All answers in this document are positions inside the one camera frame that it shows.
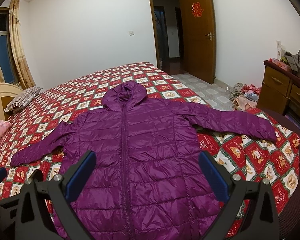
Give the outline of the purple hooded down jacket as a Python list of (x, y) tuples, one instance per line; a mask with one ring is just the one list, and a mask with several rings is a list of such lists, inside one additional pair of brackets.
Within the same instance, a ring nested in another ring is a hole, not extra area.
[(276, 141), (266, 119), (149, 98), (143, 85), (128, 81), (106, 92), (102, 108), (61, 122), (14, 154), (11, 165), (38, 161), (60, 147), (65, 172), (93, 151), (97, 165), (72, 207), (95, 239), (199, 239), (219, 205), (199, 168), (195, 125)]

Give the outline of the clothes pile on floor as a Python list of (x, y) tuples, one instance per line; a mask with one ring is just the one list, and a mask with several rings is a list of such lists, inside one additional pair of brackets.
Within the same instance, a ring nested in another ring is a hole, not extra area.
[(232, 102), (233, 109), (236, 111), (246, 111), (256, 108), (261, 94), (261, 87), (236, 83), (229, 91), (229, 100)]

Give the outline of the clothes pile on dresser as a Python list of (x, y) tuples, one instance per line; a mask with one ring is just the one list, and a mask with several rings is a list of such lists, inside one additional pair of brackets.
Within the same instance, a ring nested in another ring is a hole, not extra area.
[(281, 58), (270, 58), (270, 62), (300, 78), (300, 50), (297, 54), (283, 51)]

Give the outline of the red patchwork bear quilt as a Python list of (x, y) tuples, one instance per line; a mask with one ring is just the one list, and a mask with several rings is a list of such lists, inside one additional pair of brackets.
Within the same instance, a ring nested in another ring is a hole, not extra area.
[[(11, 165), (14, 154), (43, 140), (61, 122), (71, 123), (81, 113), (102, 108), (106, 92), (128, 81), (143, 85), (149, 98), (209, 107), (194, 91), (148, 62), (102, 70), (51, 88), (9, 119), (12, 126), (0, 148), (0, 168), (8, 171), (0, 183), (0, 200), (18, 194), (25, 180), (37, 169), (42, 171), (45, 180), (63, 173), (60, 168), (64, 153), (60, 147), (38, 161), (19, 166)], [(298, 184), (300, 138), (258, 109), (246, 113), (268, 120), (276, 141), (195, 125), (200, 149), (208, 151), (231, 174), (239, 174), (248, 181), (269, 180), (277, 210), (281, 211)]]

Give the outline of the beige wooden headboard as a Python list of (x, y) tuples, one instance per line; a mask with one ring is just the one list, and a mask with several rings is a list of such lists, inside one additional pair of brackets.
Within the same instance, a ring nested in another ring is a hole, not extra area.
[(23, 90), (10, 83), (0, 83), (0, 120), (7, 121), (11, 116), (10, 113), (4, 112), (7, 105)]

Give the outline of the striped pillow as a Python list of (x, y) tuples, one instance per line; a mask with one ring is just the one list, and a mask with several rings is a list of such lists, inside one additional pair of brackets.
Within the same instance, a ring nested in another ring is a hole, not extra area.
[(4, 109), (4, 112), (17, 113), (23, 110), (40, 92), (42, 88), (31, 87), (17, 95)]

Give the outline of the beige patterned curtain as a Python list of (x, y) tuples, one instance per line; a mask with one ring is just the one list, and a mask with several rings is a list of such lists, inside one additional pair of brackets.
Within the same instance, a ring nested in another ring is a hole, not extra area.
[(21, 40), (19, 21), (20, 0), (11, 0), (9, 7), (9, 32), (12, 55), (23, 88), (34, 87), (36, 84), (29, 69)]

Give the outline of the brown wooden dresser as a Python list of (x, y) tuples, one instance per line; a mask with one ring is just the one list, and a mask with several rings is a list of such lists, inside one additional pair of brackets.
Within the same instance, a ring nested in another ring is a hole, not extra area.
[(300, 125), (300, 78), (269, 60), (264, 65), (257, 108), (291, 117)]

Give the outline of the window with blue pane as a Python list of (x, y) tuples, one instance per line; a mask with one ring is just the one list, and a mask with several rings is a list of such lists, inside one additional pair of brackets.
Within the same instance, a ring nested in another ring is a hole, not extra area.
[(0, 8), (0, 68), (5, 82), (16, 85), (19, 77), (12, 55), (8, 20), (9, 9)]

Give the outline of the red paper door decoration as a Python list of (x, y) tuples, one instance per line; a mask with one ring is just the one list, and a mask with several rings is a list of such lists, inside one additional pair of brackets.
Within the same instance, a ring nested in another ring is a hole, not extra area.
[(200, 2), (194, 2), (191, 7), (191, 12), (195, 18), (202, 17), (204, 9), (201, 7)]

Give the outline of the brown wooden door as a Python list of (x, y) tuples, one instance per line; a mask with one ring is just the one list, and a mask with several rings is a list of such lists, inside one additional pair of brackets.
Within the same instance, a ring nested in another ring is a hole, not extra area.
[[(179, 0), (184, 37), (184, 67), (186, 71), (209, 84), (216, 72), (216, 24), (213, 0)], [(200, 2), (202, 17), (195, 18), (191, 5)], [(212, 33), (212, 41), (206, 34)]]

